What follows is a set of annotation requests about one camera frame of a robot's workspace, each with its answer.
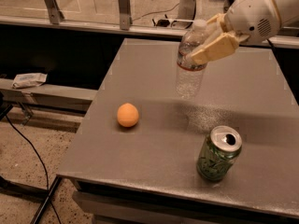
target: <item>bottle cap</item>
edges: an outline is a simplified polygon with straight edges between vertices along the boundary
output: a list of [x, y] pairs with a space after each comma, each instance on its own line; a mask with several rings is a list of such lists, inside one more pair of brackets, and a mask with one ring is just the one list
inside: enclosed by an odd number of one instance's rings
[[206, 21], [205, 20], [194, 20], [192, 28], [194, 31], [203, 31], [206, 29]]

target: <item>wire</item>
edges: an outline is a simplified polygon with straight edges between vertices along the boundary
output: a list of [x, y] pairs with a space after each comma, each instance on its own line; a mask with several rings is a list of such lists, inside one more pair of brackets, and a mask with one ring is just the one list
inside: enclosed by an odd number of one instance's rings
[[161, 12], [172, 11], [172, 10], [175, 9], [178, 5], [179, 5], [179, 3], [176, 4], [174, 7], [172, 7], [172, 8], [169, 9], [169, 10], [164, 10], [164, 11], [152, 11], [152, 12], [146, 13], [146, 14], [142, 15], [140, 18], [134, 19], [133, 21], [142, 19], [143, 17], [146, 17], [146, 16], [148, 16], [148, 15], [150, 15], [150, 14], [155, 14], [155, 13], [161, 13]]
[[[38, 154], [38, 152], [37, 152], [35, 146], [33, 145], [33, 143], [31, 143], [31, 141], [30, 141], [28, 138], [25, 137], [25, 135], [23, 135], [23, 134], [22, 134], [22, 133], [21, 133], [21, 132], [20, 132], [20, 131], [13, 125], [13, 124], [12, 124], [12, 122], [10, 121], [10, 119], [9, 119], [9, 117], [8, 117], [7, 115], [6, 115], [6, 118], [7, 118], [8, 123], [10, 124], [10, 126], [11, 126], [17, 133], [19, 133], [19, 135], [22, 136], [22, 137], [23, 137], [23, 138], [30, 144], [30, 146], [32, 147], [32, 149], [35, 151], [37, 157], [39, 158], [41, 164], [42, 164], [43, 167], [44, 167], [45, 174], [46, 174], [46, 181], [47, 181], [47, 190], [49, 190], [49, 176], [48, 176], [48, 171], [47, 171], [47, 168], [46, 168], [45, 163], [44, 163], [44, 162], [42, 161], [42, 159], [40, 158], [40, 156], [39, 156], [39, 154]], [[53, 208], [53, 210], [54, 210], [54, 213], [55, 213], [55, 215], [56, 215], [56, 217], [57, 217], [57, 219], [58, 219], [58, 222], [61, 224], [62, 222], [61, 222], [61, 220], [59, 219], [59, 215], [58, 215], [58, 213], [57, 213], [57, 211], [56, 211], [56, 209], [55, 209], [55, 206], [53, 205], [53, 203], [52, 203], [51, 200], [50, 200], [50, 205], [52, 206], [52, 208]]]
[[143, 17], [146, 17], [146, 16], [148, 16], [148, 15], [150, 15], [150, 14], [156, 14], [156, 13], [162, 13], [162, 12], [172, 11], [172, 10], [175, 9], [178, 5], [179, 5], [179, 3], [175, 4], [174, 7], [172, 7], [171, 9], [168, 9], [168, 10], [163, 10], [163, 11], [152, 11], [152, 12], [146, 13], [146, 14], [142, 15], [142, 16], [139, 17], [139, 18], [133, 19], [132, 21], [137, 21], [137, 20], [142, 19]]
[[52, 201], [50, 201], [50, 205], [52, 206], [54, 213], [58, 219], [59, 224], [62, 224], [61, 220], [59, 219], [58, 213], [56, 212], [55, 206], [53, 205]]
[[30, 142], [30, 140], [28, 138], [26, 138], [13, 124], [12, 122], [10, 121], [9, 117], [6, 115], [6, 118], [7, 118], [7, 121], [8, 123], [10, 124], [10, 126], [17, 132], [19, 133], [20, 136], [22, 136], [29, 144], [30, 146], [32, 147], [32, 149], [35, 151], [37, 157], [39, 158], [41, 164], [43, 165], [44, 167], [44, 170], [45, 170], [45, 174], [46, 174], [46, 181], [47, 181], [47, 190], [49, 190], [49, 177], [48, 177], [48, 172], [47, 172], [47, 168], [45, 166], [45, 163], [42, 161], [42, 159], [40, 158], [38, 152], [36, 151], [36, 148], [35, 146]]

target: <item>can lid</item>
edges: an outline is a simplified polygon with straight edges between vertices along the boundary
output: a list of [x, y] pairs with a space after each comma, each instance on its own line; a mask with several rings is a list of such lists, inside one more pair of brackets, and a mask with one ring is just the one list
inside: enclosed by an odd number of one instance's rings
[[240, 134], [228, 126], [214, 128], [210, 137], [214, 145], [225, 152], [235, 152], [242, 146]]
[[194, 31], [205, 31], [206, 21], [201, 19], [195, 20], [193, 22], [192, 28]]

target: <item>ping pong ball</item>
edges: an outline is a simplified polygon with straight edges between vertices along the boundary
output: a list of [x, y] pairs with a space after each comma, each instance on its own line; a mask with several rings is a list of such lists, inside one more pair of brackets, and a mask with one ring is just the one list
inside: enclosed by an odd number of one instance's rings
[[118, 109], [118, 122], [123, 127], [132, 127], [138, 123], [139, 113], [130, 103], [123, 104]]

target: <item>black cable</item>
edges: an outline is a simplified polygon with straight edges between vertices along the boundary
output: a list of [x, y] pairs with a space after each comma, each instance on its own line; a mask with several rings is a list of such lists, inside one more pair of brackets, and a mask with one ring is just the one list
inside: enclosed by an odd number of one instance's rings
[[[35, 153], [36, 153], [36, 155], [37, 155], [37, 157], [39, 158], [39, 160], [40, 160], [40, 162], [41, 162], [41, 164], [43, 165], [43, 167], [44, 167], [44, 170], [45, 170], [45, 174], [46, 174], [46, 181], [47, 181], [47, 190], [49, 190], [49, 177], [48, 177], [48, 171], [47, 171], [47, 168], [46, 168], [46, 165], [45, 165], [45, 163], [42, 161], [42, 159], [41, 159], [41, 157], [39, 156], [39, 154], [38, 154], [38, 152], [37, 152], [37, 150], [36, 150], [36, 148], [35, 148], [35, 146], [33, 145], [33, 143], [31, 143], [31, 141], [28, 139], [28, 138], [26, 138], [25, 137], [25, 135], [23, 135], [13, 124], [12, 124], [12, 122], [10, 121], [10, 119], [9, 119], [9, 117], [6, 115], [6, 118], [7, 118], [7, 121], [8, 121], [8, 123], [10, 124], [10, 126], [20, 135], [20, 136], [22, 136], [29, 144], [30, 144], [30, 146], [32, 147], [32, 149], [35, 151]], [[59, 218], [59, 216], [58, 216], [58, 213], [57, 213], [57, 211], [56, 211], [56, 209], [55, 209], [55, 206], [53, 205], [53, 203], [52, 203], [52, 201], [50, 200], [50, 205], [52, 206], [52, 208], [53, 208], [53, 210], [54, 210], [54, 213], [55, 213], [55, 215], [56, 215], [56, 217], [57, 217], [57, 219], [58, 219], [58, 222], [61, 224], [62, 222], [61, 222], [61, 220], [60, 220], [60, 218]]]
[[6, 115], [6, 118], [7, 118], [7, 121], [8, 123], [10, 124], [10, 126], [17, 132], [19, 133], [20, 136], [22, 136], [29, 144], [30, 146], [32, 147], [32, 149], [35, 151], [37, 157], [39, 158], [41, 164], [43, 165], [44, 167], [44, 170], [45, 170], [45, 174], [46, 174], [46, 181], [47, 181], [47, 190], [49, 190], [49, 177], [48, 177], [48, 172], [47, 172], [47, 168], [45, 166], [45, 163], [42, 161], [42, 159], [40, 158], [38, 152], [36, 151], [36, 148], [35, 146], [30, 142], [30, 140], [28, 138], [26, 138], [13, 124], [12, 122], [10, 121], [9, 117]]
[[52, 206], [54, 213], [58, 219], [59, 224], [62, 224], [61, 220], [59, 219], [58, 213], [56, 212], [55, 206], [53, 205], [52, 201], [50, 200], [50, 205]]
[[179, 5], [179, 3], [176, 4], [174, 7], [172, 7], [172, 8], [169, 9], [169, 10], [165, 10], [165, 11], [152, 11], [152, 12], [146, 13], [146, 14], [142, 15], [140, 18], [134, 19], [133, 21], [142, 19], [143, 17], [148, 16], [148, 15], [150, 15], [150, 14], [155, 14], [155, 13], [161, 13], [161, 12], [172, 11], [172, 10], [175, 9], [178, 5]]

